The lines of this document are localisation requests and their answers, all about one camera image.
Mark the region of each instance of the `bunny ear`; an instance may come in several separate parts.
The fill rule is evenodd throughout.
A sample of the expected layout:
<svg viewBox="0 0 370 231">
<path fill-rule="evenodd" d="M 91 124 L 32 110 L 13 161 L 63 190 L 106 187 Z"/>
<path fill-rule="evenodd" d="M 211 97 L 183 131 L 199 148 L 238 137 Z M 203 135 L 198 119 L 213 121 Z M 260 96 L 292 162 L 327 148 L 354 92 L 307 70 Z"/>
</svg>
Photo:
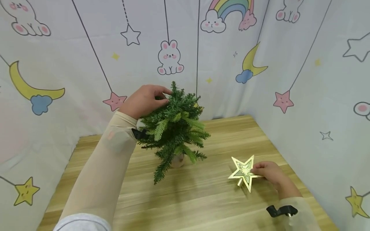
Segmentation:
<svg viewBox="0 0 370 231">
<path fill-rule="evenodd" d="M 356 105 L 353 107 L 353 111 L 361 116 L 370 116 L 370 104 L 366 102 L 356 103 Z"/>
<path fill-rule="evenodd" d="M 162 43 L 161 43 L 161 47 L 162 47 L 162 49 L 167 49 L 167 47 L 168 47 L 169 45 L 168 45 L 168 42 L 167 41 L 163 41 Z"/>
<path fill-rule="evenodd" d="M 172 41 L 170 42 L 170 44 L 171 44 L 171 47 L 172 47 L 173 49 L 177 48 L 177 42 L 176 42 L 176 40 L 172 40 Z"/>
</svg>

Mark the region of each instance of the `yellow crescent moon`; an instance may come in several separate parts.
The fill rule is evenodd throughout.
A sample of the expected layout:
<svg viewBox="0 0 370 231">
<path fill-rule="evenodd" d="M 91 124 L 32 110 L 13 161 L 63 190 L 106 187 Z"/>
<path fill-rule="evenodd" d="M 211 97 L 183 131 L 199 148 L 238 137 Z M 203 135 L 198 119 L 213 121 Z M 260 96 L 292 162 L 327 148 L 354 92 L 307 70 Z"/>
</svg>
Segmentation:
<svg viewBox="0 0 370 231">
<path fill-rule="evenodd" d="M 243 61 L 243 71 L 245 70 L 251 70 L 253 72 L 253 76 L 258 75 L 262 71 L 266 70 L 268 66 L 265 67 L 255 67 L 253 66 L 253 60 L 254 56 L 256 55 L 257 48 L 259 46 L 259 43 L 255 45 L 254 48 L 252 48 L 248 54 L 245 56 L 244 61 Z"/>
<path fill-rule="evenodd" d="M 13 82 L 14 86 L 23 97 L 25 97 L 28 100 L 31 100 L 32 96 L 47 95 L 54 100 L 59 99 L 64 95 L 65 92 L 64 88 L 58 90 L 44 90 L 33 88 L 30 85 L 28 85 L 19 73 L 18 62 L 19 61 L 15 61 L 9 66 L 9 73 L 11 81 Z"/>
</svg>

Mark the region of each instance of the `yellow star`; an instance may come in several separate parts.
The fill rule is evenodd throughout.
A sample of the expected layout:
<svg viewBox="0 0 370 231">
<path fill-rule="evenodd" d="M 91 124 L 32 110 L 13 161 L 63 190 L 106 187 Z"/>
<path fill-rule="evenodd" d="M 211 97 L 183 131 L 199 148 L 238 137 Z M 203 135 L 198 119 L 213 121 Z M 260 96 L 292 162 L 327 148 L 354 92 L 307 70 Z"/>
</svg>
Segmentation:
<svg viewBox="0 0 370 231">
<path fill-rule="evenodd" d="M 24 184 L 16 184 L 15 188 L 18 192 L 18 198 L 14 206 L 26 202 L 29 205 L 33 203 L 33 195 L 40 190 L 39 187 L 33 185 L 33 177 L 30 177 Z"/>
<path fill-rule="evenodd" d="M 321 66 L 321 62 L 319 58 L 315 60 L 315 66 Z"/>
<path fill-rule="evenodd" d="M 200 108 L 200 109 L 201 109 L 201 111 L 203 111 L 203 109 L 204 109 L 204 107 L 199 106 L 199 104 L 198 104 L 198 103 L 195 103 L 195 104 L 194 104 L 194 107 L 195 107 L 195 108 Z"/>
<path fill-rule="evenodd" d="M 252 178 L 261 177 L 250 172 L 250 170 L 253 168 L 254 155 L 252 155 L 245 163 L 235 159 L 234 157 L 231 158 L 234 161 L 236 170 L 229 176 L 229 179 L 243 178 L 244 184 L 247 186 L 248 191 L 250 192 L 252 188 Z"/>
<path fill-rule="evenodd" d="M 120 56 L 117 55 L 115 52 L 113 52 L 112 58 L 114 58 L 115 60 L 118 60 Z"/>
<path fill-rule="evenodd" d="M 352 217 L 355 217 L 358 214 L 365 218 L 370 218 L 361 207 L 363 198 L 363 196 L 357 195 L 356 190 L 351 186 L 351 195 L 346 197 L 346 200 L 352 206 Z"/>
</svg>

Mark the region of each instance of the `tree pot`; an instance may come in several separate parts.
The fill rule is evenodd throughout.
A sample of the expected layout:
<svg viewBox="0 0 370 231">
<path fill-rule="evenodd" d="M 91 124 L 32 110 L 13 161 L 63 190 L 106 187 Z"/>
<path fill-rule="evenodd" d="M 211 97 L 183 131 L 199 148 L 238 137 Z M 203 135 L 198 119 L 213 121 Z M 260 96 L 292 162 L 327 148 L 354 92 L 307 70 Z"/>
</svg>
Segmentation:
<svg viewBox="0 0 370 231">
<path fill-rule="evenodd" d="M 185 157 L 184 154 L 176 155 L 172 159 L 171 167 L 176 169 L 176 168 L 180 168 L 181 166 L 183 166 L 183 164 L 185 163 L 184 157 Z"/>
</svg>

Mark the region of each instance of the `pink star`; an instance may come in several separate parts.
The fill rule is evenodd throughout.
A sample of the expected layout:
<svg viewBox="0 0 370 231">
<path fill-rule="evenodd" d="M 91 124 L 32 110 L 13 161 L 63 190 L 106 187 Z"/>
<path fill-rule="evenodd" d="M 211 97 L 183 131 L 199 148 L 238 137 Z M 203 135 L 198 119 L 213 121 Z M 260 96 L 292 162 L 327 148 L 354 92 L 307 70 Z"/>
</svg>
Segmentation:
<svg viewBox="0 0 370 231">
<path fill-rule="evenodd" d="M 127 96 L 118 96 L 112 92 L 110 99 L 104 100 L 103 103 L 110 105 L 113 112 L 119 108 L 126 99 Z"/>
<path fill-rule="evenodd" d="M 293 102 L 289 99 L 290 91 L 285 92 L 284 94 L 279 94 L 275 92 L 276 101 L 274 103 L 275 107 L 280 107 L 280 109 L 285 114 L 288 107 L 293 107 Z"/>
</svg>

